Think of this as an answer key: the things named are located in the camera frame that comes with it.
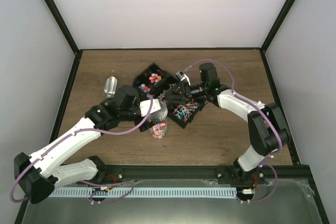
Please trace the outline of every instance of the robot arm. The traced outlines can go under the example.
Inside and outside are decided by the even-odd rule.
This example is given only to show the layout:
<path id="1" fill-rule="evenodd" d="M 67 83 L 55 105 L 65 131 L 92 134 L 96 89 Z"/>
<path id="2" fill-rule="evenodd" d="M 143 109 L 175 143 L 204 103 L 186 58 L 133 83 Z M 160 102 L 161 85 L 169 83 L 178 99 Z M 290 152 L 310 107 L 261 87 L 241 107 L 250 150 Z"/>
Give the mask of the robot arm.
<path id="1" fill-rule="evenodd" d="M 148 114 L 151 101 L 139 97 L 130 86 L 119 88 L 113 98 L 107 98 L 93 106 L 79 122 L 65 134 L 29 156 L 20 153 L 14 158 L 15 178 L 29 165 L 31 168 L 18 182 L 33 204 L 47 198 L 54 189 L 80 180 L 101 182 L 106 175 L 106 166 L 97 156 L 70 165 L 61 165 L 84 145 L 99 138 L 102 133 L 118 126 L 121 121 L 135 124 Z M 161 109 L 158 99 L 153 99 L 150 114 Z"/>
<path id="2" fill-rule="evenodd" d="M 235 91 L 232 93 L 230 87 L 220 84 L 216 68 L 212 63 L 200 65 L 199 72 L 202 83 L 196 85 L 190 85 L 185 73 L 178 72 L 176 76 L 180 82 L 165 94 L 166 100 L 172 103 L 188 103 L 193 99 L 203 98 L 217 107 L 230 110 L 247 122 L 251 146 L 234 161 L 234 173 L 238 179 L 279 149 L 276 136 L 255 107 L 267 116 L 280 136 L 283 146 L 291 141 L 288 125 L 279 106 L 274 103 L 265 105 L 260 101 L 255 102 L 239 95 Z"/>

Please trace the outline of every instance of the wooden table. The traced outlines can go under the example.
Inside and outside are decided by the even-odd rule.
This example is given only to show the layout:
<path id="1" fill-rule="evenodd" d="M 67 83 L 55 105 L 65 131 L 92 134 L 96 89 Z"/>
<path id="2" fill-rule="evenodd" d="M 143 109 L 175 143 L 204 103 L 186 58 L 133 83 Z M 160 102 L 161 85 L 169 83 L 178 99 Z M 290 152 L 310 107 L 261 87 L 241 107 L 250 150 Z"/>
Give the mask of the wooden table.
<path id="1" fill-rule="evenodd" d="M 258 50 L 87 50 L 83 52 L 72 87 L 60 135 L 103 99 L 108 77 L 115 76 L 118 86 L 131 85 L 136 75 L 152 62 L 170 73 L 185 69 L 203 59 L 216 59 L 230 69 L 235 90 L 256 101 L 273 102 L 264 65 Z M 231 85 L 228 74 L 220 66 L 221 83 Z M 191 83 L 200 82 L 198 66 L 188 76 Z M 235 114 L 207 104 L 185 129 L 168 121 L 167 135 L 154 139 L 146 131 L 124 136 L 104 135 L 83 147 L 66 163 L 74 163 L 98 155 L 106 164 L 123 165 L 218 165 L 232 164 L 249 147 L 246 122 Z M 112 131 L 125 131 L 132 122 L 122 122 Z M 291 165 L 287 147 L 272 164 Z"/>

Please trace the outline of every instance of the purple cable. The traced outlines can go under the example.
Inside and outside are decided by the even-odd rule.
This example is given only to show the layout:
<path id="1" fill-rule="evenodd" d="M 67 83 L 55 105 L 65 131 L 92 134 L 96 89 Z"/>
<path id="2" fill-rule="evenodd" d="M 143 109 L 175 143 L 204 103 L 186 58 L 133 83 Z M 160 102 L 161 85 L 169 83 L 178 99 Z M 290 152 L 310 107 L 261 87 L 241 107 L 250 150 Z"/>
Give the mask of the purple cable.
<path id="1" fill-rule="evenodd" d="M 119 198 L 117 199 L 112 199 L 112 200 L 104 200 L 104 201 L 100 201 L 100 204 L 108 204 L 108 203 L 112 203 L 112 202 L 116 202 L 118 200 L 121 200 L 123 198 L 125 198 L 127 195 L 129 195 L 132 191 L 134 190 L 134 186 L 132 186 L 132 188 L 127 192 L 125 193 L 124 195 L 120 196 Z M 93 196 L 96 194 L 96 193 L 99 193 L 99 192 L 105 192 L 103 190 L 98 190 L 98 191 L 94 191 L 91 195 L 90 195 L 90 200 L 91 202 L 93 202 Z"/>
<path id="2" fill-rule="evenodd" d="M 274 182 L 273 190 L 272 190 L 267 196 L 265 196 L 265 197 L 262 198 L 262 199 L 257 199 L 257 200 L 254 200 L 254 201 L 250 201 L 250 204 L 252 204 L 252 203 L 259 203 L 259 202 L 264 201 L 265 199 L 268 199 L 269 197 L 271 197 L 271 196 L 274 194 L 275 190 L 277 189 L 277 186 L 278 186 L 278 175 L 277 175 L 277 172 L 275 171 L 275 169 L 274 169 L 273 166 L 271 166 L 271 165 L 269 165 L 269 164 L 265 164 L 265 165 L 268 166 L 269 168 L 271 168 L 271 170 L 272 170 L 273 173 L 274 173 L 275 182 Z"/>
<path id="3" fill-rule="evenodd" d="M 202 59 L 202 60 L 198 60 L 198 61 L 192 63 L 191 65 L 189 65 L 189 66 L 184 70 L 184 72 L 187 72 L 187 71 L 188 71 L 189 69 L 191 69 L 194 65 L 196 65 L 196 64 L 198 64 L 198 63 L 200 63 L 200 62 L 203 62 L 203 61 L 211 61 L 211 62 L 214 62 L 214 63 L 220 65 L 221 67 L 223 67 L 223 68 L 226 70 L 226 72 L 229 74 L 229 76 L 231 77 L 231 80 L 232 80 L 232 84 L 231 84 L 231 93 L 232 93 L 232 95 L 233 95 L 235 98 L 237 98 L 237 99 L 239 99 L 239 100 L 241 100 L 241 101 L 247 103 L 248 105 L 252 106 L 256 111 L 258 111 L 258 113 L 262 116 L 262 118 L 266 121 L 266 123 L 268 124 L 268 126 L 270 127 L 270 129 L 273 131 L 274 136 L 276 137 L 276 139 L 277 139 L 277 141 L 278 141 L 279 149 L 278 149 L 278 151 L 273 152 L 272 154 L 280 153 L 280 152 L 282 151 L 282 142 L 281 142 L 281 138 L 280 138 L 280 136 L 279 136 L 277 130 L 275 129 L 275 127 L 273 126 L 273 124 L 271 123 L 271 121 L 267 118 L 267 116 L 261 111 L 260 108 L 258 108 L 257 106 L 255 106 L 255 105 L 254 105 L 253 103 L 251 103 L 250 101 L 247 101 L 246 99 L 244 99 L 244 98 L 242 98 L 242 97 L 240 97 L 240 96 L 238 96 L 238 95 L 235 94 L 235 90 L 234 90 L 235 79 L 233 78 L 233 75 L 231 74 L 230 70 L 228 70 L 227 67 L 225 67 L 223 64 L 221 64 L 221 63 L 218 62 L 217 60 L 213 60 L 213 59 Z"/>
<path id="4" fill-rule="evenodd" d="M 29 169 L 31 169 L 37 162 L 39 161 L 39 159 L 36 159 L 34 162 L 32 162 L 31 164 L 29 164 L 20 174 L 19 176 L 17 176 L 12 188 L 10 189 L 10 193 L 9 193 L 9 198 L 12 202 L 14 203 L 19 203 L 19 202 L 22 202 L 22 201 L 25 201 L 27 200 L 28 198 L 27 197 L 24 197 L 22 199 L 15 199 L 14 198 L 14 190 L 15 190 L 15 187 L 16 185 L 19 183 L 19 181 L 22 179 L 22 177 L 29 171 Z"/>
<path id="5" fill-rule="evenodd" d="M 131 133 L 133 131 L 135 131 L 136 129 L 138 129 L 149 117 L 151 110 L 152 110 L 152 106 L 153 106 L 153 97 L 148 94 L 147 97 L 151 100 L 151 103 L 149 105 L 149 110 L 147 112 L 147 114 L 145 115 L 145 117 L 141 120 L 140 123 L 138 123 L 136 126 L 134 126 L 133 128 L 127 130 L 127 131 L 123 131 L 123 132 L 110 132 L 110 131 L 104 131 L 104 130 L 100 130 L 100 129 L 80 129 L 75 131 L 75 134 L 78 134 L 80 132 L 84 132 L 84 131 L 95 131 L 95 132 L 100 132 L 100 133 L 104 133 L 106 135 L 113 135 L 113 136 L 121 136 L 121 135 L 126 135 L 128 133 Z M 62 138 L 60 141 L 58 141 L 55 145 L 53 145 L 52 147 L 50 147 L 48 150 L 46 150 L 41 156 L 44 157 L 45 155 L 47 155 L 49 152 L 51 152 L 57 145 L 59 145 L 60 143 L 62 143 L 64 140 L 66 140 L 67 138 L 71 137 L 72 134 L 66 135 L 64 138 Z"/>
<path id="6" fill-rule="evenodd" d="M 101 186 L 122 186 L 122 185 L 127 185 L 127 184 L 133 184 L 132 182 L 130 181 L 124 181 L 124 182 L 121 182 L 121 183 L 114 183 L 114 184 L 95 184 L 95 183 L 91 183 L 91 182 L 88 182 L 88 181 L 85 181 L 85 180 L 81 180 L 80 182 L 84 183 L 84 184 L 87 184 L 89 186 L 98 186 L 98 187 L 101 187 Z"/>
<path id="7" fill-rule="evenodd" d="M 100 130 L 100 129 L 80 129 L 75 131 L 75 134 L 80 133 L 80 132 L 84 132 L 84 131 L 95 131 L 95 132 L 100 132 L 100 133 L 104 133 L 104 134 L 108 134 L 108 135 L 114 135 L 114 136 L 120 136 L 120 135 L 125 135 L 128 133 L 131 133 L 133 131 L 135 131 L 136 129 L 138 129 L 149 117 L 151 110 L 152 110 L 152 106 L 153 106 L 153 97 L 148 94 L 147 97 L 151 100 L 151 103 L 149 105 L 149 109 L 147 114 L 145 115 L 145 117 L 141 120 L 140 123 L 138 123 L 136 126 L 134 126 L 133 128 L 131 128 L 130 130 L 124 131 L 124 132 L 110 132 L 110 131 L 104 131 L 104 130 Z M 41 154 L 41 157 L 44 157 L 45 155 L 47 155 L 49 152 L 51 152 L 54 148 L 56 148 L 56 146 L 58 146 L 59 144 L 61 144 L 62 142 L 64 142 L 66 139 L 68 139 L 69 137 L 71 137 L 72 134 L 68 134 L 65 137 L 63 137 L 60 141 L 58 141 L 56 144 L 54 144 L 52 147 L 50 147 L 48 150 L 46 150 L 45 152 L 43 152 Z M 19 181 L 22 179 L 22 177 L 29 171 L 29 169 L 31 169 L 38 161 L 40 161 L 40 159 L 36 159 L 34 160 L 32 163 L 30 163 L 20 174 L 19 176 L 17 176 L 16 180 L 14 181 L 12 187 L 11 187 L 11 191 L 9 193 L 9 198 L 12 202 L 14 203 L 18 203 L 18 202 L 22 202 L 27 200 L 28 198 L 22 198 L 22 199 L 15 199 L 14 198 L 14 190 L 17 186 L 17 184 L 19 183 Z"/>

